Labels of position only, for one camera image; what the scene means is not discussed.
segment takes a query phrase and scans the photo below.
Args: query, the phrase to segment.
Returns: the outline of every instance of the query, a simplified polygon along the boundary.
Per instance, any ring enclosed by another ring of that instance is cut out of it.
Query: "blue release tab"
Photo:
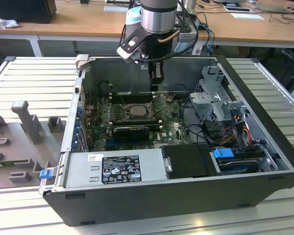
[[[40,179],[52,179],[52,169],[41,170],[39,174]]]
[[[213,151],[215,158],[233,158],[234,154],[230,148],[217,148]]]

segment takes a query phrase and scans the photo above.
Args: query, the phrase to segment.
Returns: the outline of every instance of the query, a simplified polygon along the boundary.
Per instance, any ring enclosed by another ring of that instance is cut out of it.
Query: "wooden desk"
[[[32,34],[120,37],[125,12],[104,11],[106,4],[56,0],[57,12],[50,24],[36,24]]]
[[[292,4],[292,2],[286,0],[258,0],[258,3],[272,3],[285,7]],[[269,21],[270,13],[257,13],[264,20],[236,19],[223,8],[216,8],[220,4],[212,1],[211,4],[215,8],[204,5],[204,9],[196,7],[195,11],[205,12],[209,28],[215,33],[217,44],[223,45],[226,42],[232,42],[236,46],[271,47],[271,44],[276,44],[276,47],[279,47],[278,45],[282,45],[281,47],[294,47],[294,23],[283,24],[277,20]],[[272,16],[283,22],[287,22],[281,17],[281,14],[273,14]],[[205,22],[202,14],[198,14],[198,17],[202,22]],[[294,19],[294,15],[290,14],[284,14],[284,17]],[[199,39],[205,39],[207,34],[203,36],[201,33],[201,35]]]
[[[206,12],[210,29],[215,33],[215,45],[248,47],[293,47],[294,23],[282,24],[277,20],[269,22],[270,13],[258,13],[264,20],[235,19],[223,8],[214,8],[202,2],[204,9],[196,7],[196,12]],[[259,0],[290,6],[285,0]],[[13,29],[0,29],[0,38],[27,39],[35,56],[42,56],[39,40],[64,41],[105,41],[118,42],[125,22],[125,12],[104,11],[102,2],[80,4],[79,1],[56,0],[57,12],[50,24],[21,23]],[[202,14],[198,15],[204,22]],[[275,18],[285,21],[281,14]],[[200,32],[198,44],[204,44],[207,33]]]

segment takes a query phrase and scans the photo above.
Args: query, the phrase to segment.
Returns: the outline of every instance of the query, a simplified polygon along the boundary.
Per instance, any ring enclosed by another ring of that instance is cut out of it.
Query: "black computer case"
[[[54,0],[0,0],[0,18],[5,20],[48,24],[55,12]]]

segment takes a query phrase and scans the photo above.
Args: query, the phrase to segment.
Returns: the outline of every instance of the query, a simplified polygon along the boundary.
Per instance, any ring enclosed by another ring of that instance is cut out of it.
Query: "warning label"
[[[102,158],[103,184],[142,181],[138,155]]]

